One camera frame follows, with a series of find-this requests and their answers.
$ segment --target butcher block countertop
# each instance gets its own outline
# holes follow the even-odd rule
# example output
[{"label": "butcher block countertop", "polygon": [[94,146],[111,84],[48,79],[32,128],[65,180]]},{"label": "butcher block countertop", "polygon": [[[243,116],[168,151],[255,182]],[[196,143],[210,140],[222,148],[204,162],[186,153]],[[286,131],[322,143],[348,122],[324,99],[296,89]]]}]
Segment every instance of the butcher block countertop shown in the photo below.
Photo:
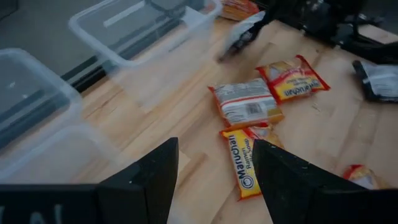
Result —
[{"label": "butcher block countertop", "polygon": [[[281,106],[285,119],[275,132],[285,148],[337,175],[350,164],[365,164],[398,186],[398,105],[364,101],[351,66],[358,56],[273,22],[243,54],[218,64],[215,55],[233,24],[216,20],[205,64],[149,112],[107,78],[83,93],[83,116],[110,138],[125,161],[133,162],[168,138],[178,137],[180,159],[172,209],[176,212],[170,220],[272,223],[262,197],[238,202],[234,167],[218,134],[224,125],[207,86],[251,80],[259,77],[256,66],[296,54],[310,62],[331,90]],[[374,27],[363,32],[383,42],[397,38]]]}]

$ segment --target plastic container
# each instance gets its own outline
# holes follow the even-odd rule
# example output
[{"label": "plastic container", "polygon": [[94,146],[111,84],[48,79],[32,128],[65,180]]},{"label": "plastic container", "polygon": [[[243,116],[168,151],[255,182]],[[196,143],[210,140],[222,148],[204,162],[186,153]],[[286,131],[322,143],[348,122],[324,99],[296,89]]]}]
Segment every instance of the plastic container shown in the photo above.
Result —
[{"label": "plastic container", "polygon": [[122,168],[81,97],[19,49],[0,50],[0,184],[97,183]]},{"label": "plastic container", "polygon": [[200,68],[221,9],[220,0],[108,0],[69,25],[108,76],[150,110]]}]

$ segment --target black equipment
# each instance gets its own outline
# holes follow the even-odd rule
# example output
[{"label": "black equipment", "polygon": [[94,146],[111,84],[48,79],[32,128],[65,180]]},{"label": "black equipment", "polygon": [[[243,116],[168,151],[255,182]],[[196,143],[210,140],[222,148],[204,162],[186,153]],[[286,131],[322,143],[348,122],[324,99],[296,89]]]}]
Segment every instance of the black equipment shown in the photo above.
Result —
[{"label": "black equipment", "polygon": [[252,158],[274,224],[398,222],[398,190],[364,189],[266,141]]},{"label": "black equipment", "polygon": [[229,51],[234,55],[254,41],[260,30],[277,19],[296,29],[303,30],[332,46],[352,52],[374,63],[398,63],[398,42],[382,44],[359,34],[366,24],[378,26],[381,17],[368,19],[361,11],[367,0],[257,0],[266,10],[263,20],[241,35]]},{"label": "black equipment", "polygon": [[178,139],[99,184],[0,185],[0,223],[167,223]]}]

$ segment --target maruchan ramen packet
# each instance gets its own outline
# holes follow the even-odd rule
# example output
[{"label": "maruchan ramen packet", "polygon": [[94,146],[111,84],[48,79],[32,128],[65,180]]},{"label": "maruchan ramen packet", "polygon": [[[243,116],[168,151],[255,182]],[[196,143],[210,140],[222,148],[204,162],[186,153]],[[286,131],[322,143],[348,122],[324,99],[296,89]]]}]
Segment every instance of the maruchan ramen packet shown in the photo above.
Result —
[{"label": "maruchan ramen packet", "polygon": [[292,60],[257,67],[256,70],[267,82],[278,104],[330,89],[301,55]]},{"label": "maruchan ramen packet", "polygon": [[359,164],[349,166],[344,172],[343,178],[369,190],[388,189],[391,187],[371,169]]},{"label": "maruchan ramen packet", "polygon": [[227,127],[242,128],[284,118],[265,81],[209,86]]},{"label": "maruchan ramen packet", "polygon": [[254,2],[249,0],[221,0],[223,12],[221,16],[235,21],[242,21],[259,12]]},{"label": "maruchan ramen packet", "polygon": [[240,191],[239,200],[261,195],[253,168],[252,147],[255,139],[263,139],[283,148],[276,134],[272,132],[272,128],[267,124],[262,124],[234,131],[221,131],[220,134],[228,141]]}]

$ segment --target white label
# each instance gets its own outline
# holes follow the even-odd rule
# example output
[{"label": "white label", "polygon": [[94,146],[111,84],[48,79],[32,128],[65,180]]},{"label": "white label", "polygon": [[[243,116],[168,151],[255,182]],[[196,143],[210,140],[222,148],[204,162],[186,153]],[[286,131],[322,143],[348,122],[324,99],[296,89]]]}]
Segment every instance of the white label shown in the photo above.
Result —
[{"label": "white label", "polygon": [[368,75],[363,83],[370,83],[375,95],[398,97],[398,66],[363,62],[363,67]]},{"label": "white label", "polygon": [[266,119],[268,111],[277,108],[261,78],[249,83],[222,85],[215,92],[231,124]]}]

